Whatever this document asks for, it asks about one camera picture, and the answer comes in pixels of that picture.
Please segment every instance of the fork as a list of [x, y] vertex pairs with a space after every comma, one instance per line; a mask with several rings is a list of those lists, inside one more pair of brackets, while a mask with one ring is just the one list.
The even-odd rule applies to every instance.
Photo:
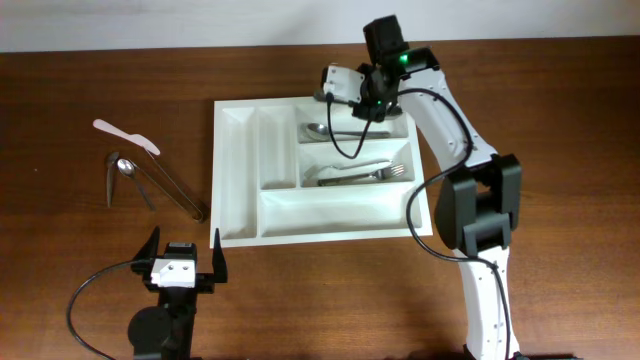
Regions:
[[339, 185], [346, 182], [352, 182], [358, 179], [367, 179], [367, 178], [374, 178], [378, 181], [384, 181], [397, 176], [401, 176], [403, 174], [404, 174], [404, 165], [387, 166], [386, 168], [382, 168], [382, 169], [379, 169], [373, 172], [364, 173], [364, 174], [342, 176], [342, 177], [329, 178], [329, 179], [320, 179], [318, 180], [318, 186]]

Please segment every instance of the knife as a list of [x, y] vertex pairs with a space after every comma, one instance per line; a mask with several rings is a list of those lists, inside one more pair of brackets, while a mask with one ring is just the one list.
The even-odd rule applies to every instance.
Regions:
[[113, 197], [113, 178], [115, 177], [116, 161], [120, 156], [119, 152], [113, 152], [107, 157], [107, 207], [111, 208], [111, 198]]

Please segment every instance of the white tray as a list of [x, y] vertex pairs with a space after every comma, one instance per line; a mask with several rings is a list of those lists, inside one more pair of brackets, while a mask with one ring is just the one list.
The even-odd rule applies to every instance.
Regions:
[[[326, 125], [326, 109], [311, 97], [215, 103], [211, 245], [216, 228], [224, 247], [411, 236], [405, 206], [424, 181], [413, 119], [405, 114], [372, 123], [370, 131], [389, 131], [391, 138], [365, 140], [358, 158], [349, 160], [330, 141], [313, 142], [302, 131], [307, 123]], [[361, 131], [366, 123], [345, 105], [332, 105], [331, 116], [335, 131]], [[336, 139], [347, 153], [359, 140]], [[306, 178], [327, 165], [387, 159], [402, 163], [406, 173], [388, 182], [325, 187]], [[319, 176], [362, 170], [325, 169]], [[417, 200], [417, 232], [431, 235], [425, 192]]]

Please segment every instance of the utensil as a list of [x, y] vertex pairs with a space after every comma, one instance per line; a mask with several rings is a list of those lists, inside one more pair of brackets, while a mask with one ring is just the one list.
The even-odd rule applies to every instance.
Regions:
[[388, 166], [369, 173], [318, 180], [318, 186], [338, 185], [358, 179], [375, 178], [378, 181], [388, 180], [404, 174], [404, 165]]
[[107, 207], [111, 208], [111, 199], [113, 198], [113, 178], [115, 176], [116, 161], [120, 156], [119, 152], [112, 152], [107, 157], [105, 164], [107, 165]]
[[[318, 124], [318, 123], [310, 123], [310, 124], [307, 124], [307, 126], [305, 126], [304, 130], [307, 136], [309, 136], [313, 140], [328, 141], [329, 139], [331, 139], [331, 136], [329, 135], [328, 126]], [[349, 136], [361, 137], [362, 132], [361, 131], [334, 131], [333, 135], [349, 135]], [[365, 138], [386, 139], [390, 136], [391, 134], [388, 131], [368, 131]]]
[[151, 209], [151, 211], [156, 211], [156, 207], [153, 206], [153, 203], [147, 196], [147, 193], [144, 191], [142, 184], [140, 184], [138, 180], [136, 180], [136, 166], [133, 164], [133, 162], [127, 159], [119, 159], [118, 170], [120, 170], [120, 173], [122, 173], [122, 175], [133, 180], [133, 182], [136, 184], [136, 187], [138, 188], [138, 191], [142, 195], [142, 198], [144, 198], [144, 201], [149, 206], [149, 209]]
[[307, 170], [304, 173], [304, 175], [305, 175], [305, 178], [310, 179], [314, 176], [317, 176], [318, 174], [320, 174], [321, 172], [327, 169], [343, 171], [343, 170], [351, 170], [351, 169], [356, 169], [356, 168], [365, 167], [365, 166], [379, 166], [379, 168], [383, 168], [383, 167], [391, 166], [391, 160], [374, 160], [366, 163], [347, 165], [347, 166], [340, 166], [339, 164], [334, 164], [334, 165], [323, 166], [320, 169], [318, 169], [317, 166], [313, 166], [309, 170]]
[[171, 183], [176, 187], [176, 189], [178, 190], [178, 192], [180, 193], [180, 195], [182, 195], [185, 199], [187, 199], [187, 201], [189, 202], [189, 204], [191, 204], [191, 206], [193, 206], [194, 209], [196, 209], [196, 211], [198, 212], [198, 217], [193, 217], [191, 215], [191, 213], [189, 212], [189, 210], [187, 210], [184, 206], [182, 206], [173, 196], [169, 195], [169, 192], [167, 192], [167, 190], [165, 190], [162, 186], [160, 186], [160, 184], [158, 184], [157, 181], [155, 181], [151, 176], [149, 176], [149, 174], [142, 170], [142, 168], [140, 168], [139, 166], [137, 166], [136, 164], [133, 164], [133, 166], [135, 166], [138, 170], [142, 171], [142, 173], [149, 179], [151, 180], [152, 183], [154, 183], [158, 188], [160, 188], [160, 190], [162, 190], [162, 192], [167, 195], [167, 197], [169, 197], [169, 199], [171, 199], [173, 201], [174, 204], [178, 205], [179, 208], [181, 208], [182, 210], [184, 210], [187, 214], [189, 214], [189, 216], [191, 216], [195, 221], [202, 223], [205, 220], [204, 217], [204, 211], [202, 211], [188, 196], [187, 194], [184, 193], [184, 191], [182, 191], [182, 189], [180, 189], [180, 187], [178, 186], [178, 184], [176, 184], [175, 181], [173, 181], [173, 179], [171, 178], [171, 176], [169, 176], [169, 174], [167, 174], [166, 171], [164, 171], [164, 169], [162, 168], [162, 166], [160, 166], [160, 163], [158, 163], [158, 161], [156, 160], [155, 157], [153, 157], [153, 155], [151, 155], [151, 152], [147, 149], [145, 149], [145, 151], [147, 152], [147, 154], [149, 154], [149, 156], [151, 157], [151, 160], [153, 160], [154, 164], [156, 164], [156, 166], [160, 169], [160, 171], [162, 171], [162, 173], [169, 179], [169, 181], [171, 181]]
[[100, 119], [96, 119], [93, 121], [93, 127], [98, 130], [107, 132], [111, 135], [115, 135], [125, 140], [131, 141], [132, 143], [138, 146], [142, 146], [143, 148], [148, 149], [155, 155], [160, 155], [160, 149], [158, 149], [157, 146], [155, 146], [151, 141], [149, 141], [149, 139], [147, 139], [146, 137], [140, 134], [129, 135], [126, 132], [118, 129], [117, 127], [109, 124], [108, 122]]

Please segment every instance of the wooden table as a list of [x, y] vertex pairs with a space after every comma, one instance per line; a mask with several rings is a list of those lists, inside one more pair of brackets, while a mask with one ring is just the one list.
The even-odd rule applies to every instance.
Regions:
[[[635, 359], [640, 353], [640, 38], [433, 43], [458, 103], [524, 168], [509, 288], [527, 354]], [[201, 199], [211, 197], [213, 102], [307, 96], [321, 69], [367, 61], [364, 45], [0, 55], [0, 357], [87, 359], [64, 311], [93, 272], [130, 259], [160, 225], [197, 243], [209, 225], [147, 186], [150, 213], [118, 179], [94, 130], [105, 119], [152, 139]], [[425, 174], [437, 171], [421, 144]], [[438, 187], [428, 192], [433, 206]], [[446, 249], [437, 236], [431, 244]], [[205, 359], [400, 359], [459, 351], [467, 324], [457, 266], [412, 239], [226, 252], [229, 284], [199, 298], [193, 355]], [[130, 358], [133, 314], [154, 305], [128, 271], [101, 278], [74, 309], [78, 331]]]

